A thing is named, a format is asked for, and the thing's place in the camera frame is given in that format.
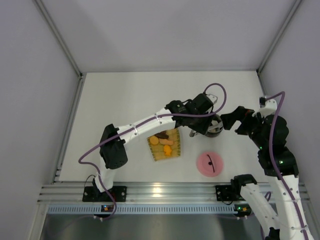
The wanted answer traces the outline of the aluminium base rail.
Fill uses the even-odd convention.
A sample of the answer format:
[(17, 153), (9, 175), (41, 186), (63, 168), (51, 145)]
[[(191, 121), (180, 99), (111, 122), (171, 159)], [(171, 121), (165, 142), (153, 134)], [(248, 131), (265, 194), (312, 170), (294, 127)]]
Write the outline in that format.
[[(37, 202), (62, 204), (82, 202), (85, 186), (91, 183), (54, 182), (43, 185)], [(116, 182), (126, 187), (126, 202), (133, 204), (207, 204), (217, 202), (214, 182)]]

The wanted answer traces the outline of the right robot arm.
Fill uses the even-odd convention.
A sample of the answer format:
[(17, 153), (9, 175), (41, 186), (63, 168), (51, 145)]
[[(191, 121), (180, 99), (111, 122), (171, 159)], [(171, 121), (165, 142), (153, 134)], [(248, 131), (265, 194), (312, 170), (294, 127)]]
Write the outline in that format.
[(286, 146), (289, 134), (287, 121), (276, 113), (263, 115), (239, 106), (221, 115), (225, 130), (235, 122), (238, 135), (248, 136), (258, 147), (258, 162), (262, 167), (276, 208), (260, 193), (251, 174), (237, 175), (231, 180), (235, 193), (243, 198), (260, 223), (266, 240), (312, 240), (299, 192), (299, 170), (296, 158)]

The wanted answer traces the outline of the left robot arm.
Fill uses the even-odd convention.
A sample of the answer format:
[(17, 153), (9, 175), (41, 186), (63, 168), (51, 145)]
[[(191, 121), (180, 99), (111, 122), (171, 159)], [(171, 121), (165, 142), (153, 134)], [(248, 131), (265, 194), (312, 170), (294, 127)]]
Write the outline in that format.
[(206, 115), (213, 111), (218, 97), (212, 94), (200, 93), (194, 99), (185, 102), (172, 100), (164, 108), (157, 111), (147, 119), (137, 121), (133, 124), (115, 127), (109, 124), (105, 127), (101, 142), (117, 136), (117, 138), (100, 146), (100, 173), (92, 182), (97, 193), (104, 193), (113, 187), (116, 170), (128, 162), (127, 150), (137, 146), (140, 140), (163, 131), (188, 127), (191, 129), (190, 136), (201, 134), (207, 135), (213, 128), (212, 121), (215, 115), (208, 117), (195, 117), (195, 115)]

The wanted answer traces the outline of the orange fish cookie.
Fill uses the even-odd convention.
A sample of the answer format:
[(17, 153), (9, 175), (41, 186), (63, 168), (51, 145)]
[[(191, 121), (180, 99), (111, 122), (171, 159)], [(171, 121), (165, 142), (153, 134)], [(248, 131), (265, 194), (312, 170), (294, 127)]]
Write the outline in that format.
[(171, 157), (172, 156), (172, 148), (170, 145), (164, 145), (163, 146), (163, 153), (165, 157)]

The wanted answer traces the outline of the green bamboo tray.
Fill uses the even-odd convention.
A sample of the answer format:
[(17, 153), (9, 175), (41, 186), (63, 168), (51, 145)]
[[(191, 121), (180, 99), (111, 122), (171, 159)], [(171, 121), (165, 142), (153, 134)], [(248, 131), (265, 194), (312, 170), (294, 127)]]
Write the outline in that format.
[(151, 155), (153, 157), (153, 160), (155, 162), (157, 162), (157, 161), (180, 157), (181, 156), (181, 141), (180, 141), (179, 130), (177, 128), (174, 128), (174, 129), (161, 131), (160, 133), (167, 134), (169, 136), (168, 139), (174, 141), (174, 144), (170, 145), (171, 149), (172, 149), (171, 157), (165, 157), (164, 151), (163, 151), (163, 147), (164, 147), (163, 144), (159, 143), (157, 145), (152, 145), (152, 144), (150, 144), (150, 141), (149, 141), (150, 137), (148, 137), (147, 143), (148, 143)]

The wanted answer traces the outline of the right black base bracket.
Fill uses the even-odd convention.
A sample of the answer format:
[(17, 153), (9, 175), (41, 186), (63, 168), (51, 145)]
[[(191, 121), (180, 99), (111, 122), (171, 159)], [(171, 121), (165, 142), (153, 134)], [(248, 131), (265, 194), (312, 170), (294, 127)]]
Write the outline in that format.
[(232, 185), (216, 185), (215, 186), (216, 199), (218, 202), (233, 202), (242, 199), (237, 189)]

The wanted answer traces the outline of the pink round lid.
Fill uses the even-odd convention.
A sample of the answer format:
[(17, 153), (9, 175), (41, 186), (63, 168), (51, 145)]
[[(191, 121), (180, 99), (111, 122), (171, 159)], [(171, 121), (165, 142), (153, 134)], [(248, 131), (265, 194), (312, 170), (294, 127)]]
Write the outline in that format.
[(224, 162), (218, 153), (206, 151), (197, 157), (196, 167), (203, 176), (213, 178), (221, 174)]

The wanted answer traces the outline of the round yellow cracker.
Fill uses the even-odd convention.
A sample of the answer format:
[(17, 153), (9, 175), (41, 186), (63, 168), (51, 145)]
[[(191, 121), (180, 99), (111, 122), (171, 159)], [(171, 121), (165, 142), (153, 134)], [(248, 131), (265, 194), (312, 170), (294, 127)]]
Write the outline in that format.
[(151, 136), (149, 138), (149, 142), (150, 142), (151, 145), (154, 145), (154, 146), (158, 145), (159, 144), (159, 138), (153, 135), (153, 136)]

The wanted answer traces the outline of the dark chocolate leaf cookie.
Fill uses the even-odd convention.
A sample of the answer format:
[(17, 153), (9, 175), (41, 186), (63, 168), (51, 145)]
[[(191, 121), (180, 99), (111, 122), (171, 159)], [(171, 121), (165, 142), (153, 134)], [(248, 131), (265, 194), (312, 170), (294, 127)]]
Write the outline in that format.
[(154, 136), (159, 139), (168, 139), (169, 138), (169, 136), (166, 133), (162, 133), (162, 132), (156, 133)]

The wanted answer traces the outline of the steel lunch box bowl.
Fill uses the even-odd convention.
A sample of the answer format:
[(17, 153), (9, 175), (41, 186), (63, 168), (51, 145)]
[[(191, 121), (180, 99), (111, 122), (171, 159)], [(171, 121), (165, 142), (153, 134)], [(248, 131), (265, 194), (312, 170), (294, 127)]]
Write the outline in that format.
[(199, 134), (208, 138), (215, 138), (222, 132), (223, 129), (224, 127), (221, 117), (218, 114), (215, 114), (204, 118), (200, 126)]

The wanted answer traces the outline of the black base bracket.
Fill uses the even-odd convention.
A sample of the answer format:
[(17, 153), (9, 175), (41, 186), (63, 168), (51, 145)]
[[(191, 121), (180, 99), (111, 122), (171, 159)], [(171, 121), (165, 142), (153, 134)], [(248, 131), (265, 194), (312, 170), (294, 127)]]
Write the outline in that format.
[[(116, 202), (126, 202), (127, 187), (126, 186), (114, 186), (108, 190), (109, 194)], [(83, 202), (112, 202), (112, 199), (106, 192), (100, 192), (93, 186), (86, 186), (82, 195)]]
[(218, 202), (233, 202), (242, 199), (237, 189), (232, 185), (216, 185), (215, 186), (216, 199)]

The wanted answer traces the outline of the left black base bracket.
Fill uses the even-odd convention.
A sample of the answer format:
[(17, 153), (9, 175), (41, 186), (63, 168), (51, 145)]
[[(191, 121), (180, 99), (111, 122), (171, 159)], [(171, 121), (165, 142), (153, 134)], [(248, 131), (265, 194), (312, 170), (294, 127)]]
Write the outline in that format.
[[(108, 190), (109, 194), (116, 202), (126, 202), (127, 187), (126, 186), (114, 186)], [(100, 192), (93, 186), (86, 186), (82, 195), (83, 202), (112, 202), (112, 199), (106, 192)]]

